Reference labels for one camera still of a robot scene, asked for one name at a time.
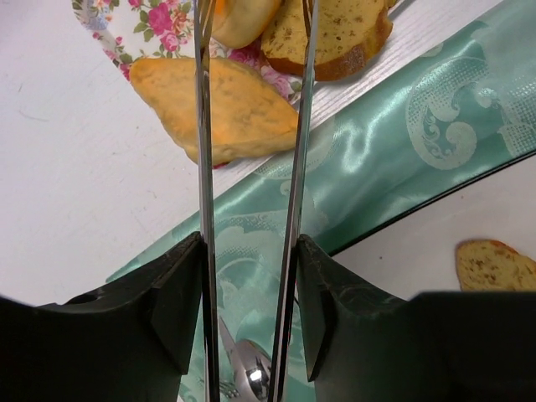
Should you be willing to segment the small bread slice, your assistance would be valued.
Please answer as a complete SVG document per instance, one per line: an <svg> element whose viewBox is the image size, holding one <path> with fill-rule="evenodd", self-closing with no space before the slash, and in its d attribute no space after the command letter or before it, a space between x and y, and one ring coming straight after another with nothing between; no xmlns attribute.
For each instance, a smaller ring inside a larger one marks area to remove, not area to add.
<svg viewBox="0 0 536 402"><path fill-rule="evenodd" d="M462 291L534 291L535 261L498 240L467 240L456 247Z"/></svg>

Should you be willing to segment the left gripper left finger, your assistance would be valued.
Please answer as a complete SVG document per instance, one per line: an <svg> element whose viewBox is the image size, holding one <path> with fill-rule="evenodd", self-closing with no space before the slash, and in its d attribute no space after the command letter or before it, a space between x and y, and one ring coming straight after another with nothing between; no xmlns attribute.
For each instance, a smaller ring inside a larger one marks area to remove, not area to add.
<svg viewBox="0 0 536 402"><path fill-rule="evenodd" d="M3 298L2 400L176 400L193 348L202 251L192 233L63 305Z"/></svg>

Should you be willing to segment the metal serving tongs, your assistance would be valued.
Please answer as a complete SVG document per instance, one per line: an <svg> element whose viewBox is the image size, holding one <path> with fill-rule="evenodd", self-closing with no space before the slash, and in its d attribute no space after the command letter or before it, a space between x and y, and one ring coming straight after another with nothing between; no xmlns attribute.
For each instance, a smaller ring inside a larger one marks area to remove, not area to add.
<svg viewBox="0 0 536 402"><path fill-rule="evenodd" d="M286 396L288 348L291 339L297 251L300 234L302 200L306 176L307 146L312 113L312 87L318 31L318 3L305 1L303 15L307 33L307 47L302 76L301 99L296 132L296 145L291 176L291 190L286 220L286 235L282 254L280 288L276 314L276 329L272 351L271 379L267 399L282 401ZM216 389L219 383L219 357L217 346L218 330L216 265L214 241L214 196L213 161L211 144L211 109L209 85L209 41L212 34L215 3L196 1L194 10L194 57L195 57L195 100L198 134L198 181L200 231L204 243L202 259L203 273L203 320L204 320L204 374L205 399L219 400Z"/></svg>

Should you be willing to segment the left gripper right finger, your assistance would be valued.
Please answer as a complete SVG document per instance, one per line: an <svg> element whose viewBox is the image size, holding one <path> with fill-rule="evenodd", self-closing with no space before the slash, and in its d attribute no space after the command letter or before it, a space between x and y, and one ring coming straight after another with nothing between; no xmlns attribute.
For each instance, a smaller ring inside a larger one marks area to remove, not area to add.
<svg viewBox="0 0 536 402"><path fill-rule="evenodd" d="M403 300L297 242L307 377L319 401L532 401L532 292Z"/></svg>

